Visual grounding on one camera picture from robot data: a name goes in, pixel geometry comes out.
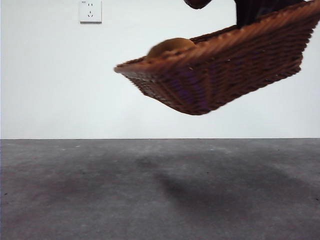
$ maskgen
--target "electrical outlet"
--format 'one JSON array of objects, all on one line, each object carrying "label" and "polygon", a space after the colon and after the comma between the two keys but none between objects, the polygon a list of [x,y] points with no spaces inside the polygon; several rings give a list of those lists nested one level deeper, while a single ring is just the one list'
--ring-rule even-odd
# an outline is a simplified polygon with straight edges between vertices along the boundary
[{"label": "electrical outlet", "polygon": [[101,24],[101,0],[81,0],[79,2],[79,18],[81,24]]}]

